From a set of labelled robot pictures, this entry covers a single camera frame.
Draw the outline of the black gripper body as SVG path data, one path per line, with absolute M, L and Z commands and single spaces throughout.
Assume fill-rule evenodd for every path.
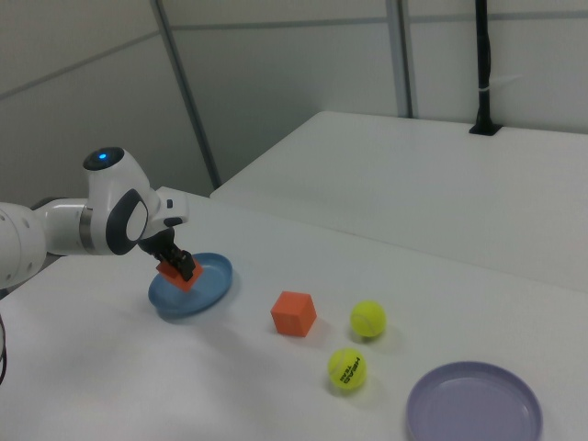
M 167 228 L 151 237 L 140 240 L 140 248 L 153 257 L 176 257 L 175 230 Z

